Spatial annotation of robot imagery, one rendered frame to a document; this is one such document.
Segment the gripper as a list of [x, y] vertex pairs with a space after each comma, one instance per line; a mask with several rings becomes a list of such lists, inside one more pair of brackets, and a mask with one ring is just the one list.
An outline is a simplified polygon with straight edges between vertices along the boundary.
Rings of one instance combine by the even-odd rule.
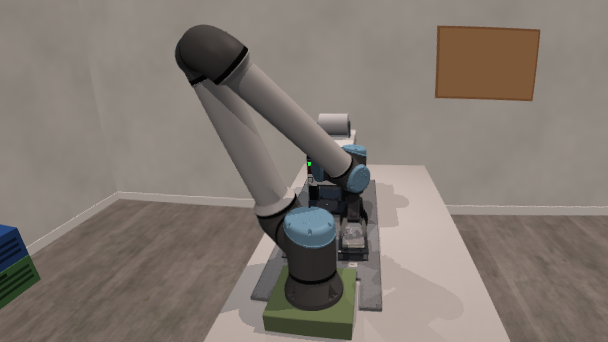
[[[353, 193], [353, 192], [349, 192], [347, 190], [345, 190], [345, 192], [347, 194], [350, 194], [350, 195], [359, 195], [359, 194], [363, 193], [363, 191], [360, 192], [360, 193]], [[347, 222], [348, 199], [347, 198], [348, 197], [345, 197], [345, 207], [344, 207], [345, 210], [343, 209], [343, 211], [342, 211], [342, 213], [340, 215], [340, 229], [341, 229], [341, 237], [342, 238], [344, 236], [344, 231], [346, 229], [345, 226], [348, 224], [348, 222]], [[363, 237], [365, 239], [366, 230], [367, 230], [367, 223], [368, 223], [368, 216], [367, 216], [367, 213], [365, 212], [365, 210], [363, 210], [363, 209], [364, 209], [364, 207], [363, 207], [363, 199], [362, 199], [362, 197], [360, 197], [360, 221], [359, 221], [359, 224], [362, 226], [362, 231], [363, 231], [362, 235], [363, 235]]]

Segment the dark grey rectangular frame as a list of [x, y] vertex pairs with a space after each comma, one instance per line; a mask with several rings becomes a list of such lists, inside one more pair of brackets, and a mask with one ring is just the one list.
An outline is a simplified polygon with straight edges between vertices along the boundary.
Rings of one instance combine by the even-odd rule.
[[[338, 260], [341, 261], [368, 261], [368, 240], [367, 234], [364, 239], [364, 248], [343, 248], [343, 238], [341, 238], [339, 231], [339, 244], [338, 244]], [[362, 254], [362, 255], [356, 255]], [[364, 255], [363, 255], [364, 254]]]

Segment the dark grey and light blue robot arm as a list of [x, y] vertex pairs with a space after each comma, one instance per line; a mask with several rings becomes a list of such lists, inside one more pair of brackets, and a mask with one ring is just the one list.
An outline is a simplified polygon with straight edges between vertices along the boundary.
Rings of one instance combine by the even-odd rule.
[[366, 148], [344, 145], [347, 154], [250, 60], [248, 48], [217, 27], [188, 29], [175, 60], [254, 198], [261, 229], [286, 252], [287, 301], [306, 311], [332, 307], [343, 295], [334, 218], [325, 209], [302, 207], [294, 190], [285, 187], [244, 101], [312, 159], [317, 182], [362, 192], [370, 181]]

